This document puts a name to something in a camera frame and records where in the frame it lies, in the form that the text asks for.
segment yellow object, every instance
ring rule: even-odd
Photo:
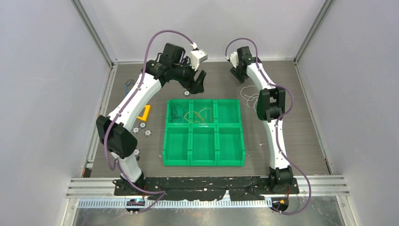
[[[184,115],[184,119],[186,119],[186,121],[188,121],[189,123],[201,123],[200,121],[197,120],[197,119],[199,118],[199,119],[201,119],[202,123],[205,123],[205,119],[207,118],[207,114],[205,113],[205,116],[202,117],[202,116],[201,116],[201,112],[204,111],[204,110],[208,110],[208,109],[209,109],[209,111],[211,112],[211,118],[213,119],[213,117],[212,117],[212,109],[211,109],[210,107],[206,107],[206,108],[202,109],[202,110],[199,111],[199,112],[191,111],[191,112],[194,113],[194,115],[195,115],[195,121],[190,121],[190,120],[187,119],[187,115],[188,115],[189,113],[191,113],[191,112],[187,112],[187,113]]]
[[[144,107],[144,113],[143,113],[143,115],[142,115],[142,116],[138,116],[137,118],[140,119],[140,120],[142,120],[142,121],[144,121],[144,122],[146,122],[147,119],[148,119],[148,115],[150,114],[150,110],[151,110],[151,105],[146,105],[146,106]]]

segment yellow wire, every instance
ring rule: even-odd
[[[204,111],[204,110],[208,110],[208,109],[211,111],[211,118],[212,118],[212,109],[211,109],[210,107],[205,107],[205,108],[203,108],[203,109],[202,109],[201,111],[199,111],[199,112],[195,112],[195,111],[187,112],[187,113],[184,115],[184,119],[186,119],[186,121],[188,121],[189,123],[201,123],[200,121],[197,120],[198,118],[200,118],[201,121],[202,121],[202,123],[205,123],[205,119],[207,118],[207,114],[205,113],[205,116],[204,116],[204,118],[203,118],[203,117],[201,116],[201,112]],[[187,119],[187,115],[188,115],[189,113],[194,113],[194,114],[195,114],[195,121],[190,121],[190,120]]]

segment white string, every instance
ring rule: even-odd
[[[250,86],[243,87],[243,88],[241,89],[241,91],[239,92],[239,94],[241,95],[242,98],[244,98],[244,99],[247,101],[247,106],[248,106],[249,108],[251,108],[251,109],[254,109],[254,110],[256,111],[256,103],[258,102],[259,94],[258,94],[258,93],[255,93],[255,94],[253,94],[253,95],[251,95],[251,96],[248,96],[248,95],[246,95],[246,94],[242,95],[242,91],[243,91],[245,88],[248,88],[248,87],[255,87],[255,85],[250,85]],[[252,101],[255,101],[255,102],[254,102],[254,105],[253,105],[253,106],[249,106],[249,102],[252,102]]]

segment green storage tray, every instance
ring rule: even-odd
[[[239,100],[169,100],[163,161],[165,166],[243,166]]]
[[[166,124],[168,125],[189,125],[189,121],[192,121],[192,102],[185,99],[173,99],[168,100],[168,106],[166,109]]]
[[[218,127],[219,166],[243,166],[245,161],[245,146],[242,127]]]
[[[217,164],[217,138],[215,127],[192,127],[191,164],[193,166],[215,166]]]
[[[217,123],[241,125],[239,100],[217,100]]]
[[[165,129],[163,162],[166,166],[190,165],[190,127],[170,126]]]

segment blue wire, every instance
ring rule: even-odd
[[[131,83],[135,83],[135,81],[133,79],[128,80],[125,84],[126,84],[126,95],[127,96],[129,94],[129,86]]]
[[[130,85],[130,83],[129,83],[129,84],[126,84],[126,95],[125,95],[125,96],[127,96],[128,93],[129,93],[129,85]]]

